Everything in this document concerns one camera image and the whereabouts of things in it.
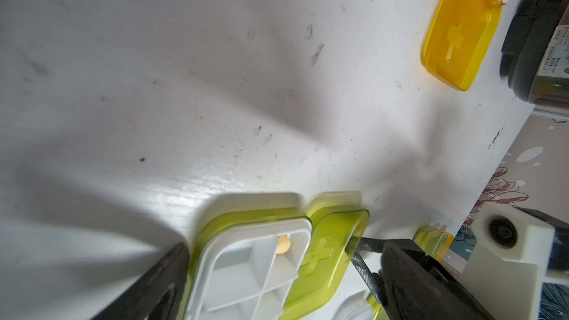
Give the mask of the yellow pillbox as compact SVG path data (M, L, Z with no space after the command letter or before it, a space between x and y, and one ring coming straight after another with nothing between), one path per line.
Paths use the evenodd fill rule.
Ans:
M451 87L468 90L509 1L439 0L422 47L422 65Z

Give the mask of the green pillbox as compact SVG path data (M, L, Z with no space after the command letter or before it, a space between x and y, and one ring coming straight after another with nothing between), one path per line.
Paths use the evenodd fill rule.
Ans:
M301 319L344 278L369 212L355 205L224 213L198 233L182 319Z
M446 231L446 226L438 224L424 226L416 232L413 241L429 256L437 261L443 260L454 236Z

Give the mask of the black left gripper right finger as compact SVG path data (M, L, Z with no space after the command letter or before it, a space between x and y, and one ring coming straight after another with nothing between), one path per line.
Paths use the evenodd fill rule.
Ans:
M384 308L390 319L493 318L437 260L411 241L387 241L381 265Z

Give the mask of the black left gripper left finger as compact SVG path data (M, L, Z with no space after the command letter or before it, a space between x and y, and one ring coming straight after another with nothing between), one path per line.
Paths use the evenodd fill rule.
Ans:
M176 319L187 283L190 253L178 243L123 294L95 315L101 319Z

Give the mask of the clear white pillbox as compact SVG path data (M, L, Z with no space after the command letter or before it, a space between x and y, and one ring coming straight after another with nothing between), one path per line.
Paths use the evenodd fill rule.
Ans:
M332 320L373 320L375 312L367 301L367 292L361 291L348 297L335 312Z

